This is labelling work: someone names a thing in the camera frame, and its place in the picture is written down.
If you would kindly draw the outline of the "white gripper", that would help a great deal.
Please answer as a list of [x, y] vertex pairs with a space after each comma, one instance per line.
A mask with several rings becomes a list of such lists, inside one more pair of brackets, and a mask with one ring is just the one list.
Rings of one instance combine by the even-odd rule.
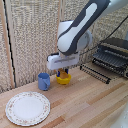
[[[70, 56], [61, 56], [59, 52], [52, 53], [47, 57], [47, 68], [49, 70], [57, 70], [57, 77], [60, 77], [60, 68], [75, 65], [79, 62], [79, 53]], [[65, 72], [69, 74], [69, 69], [65, 68]]]

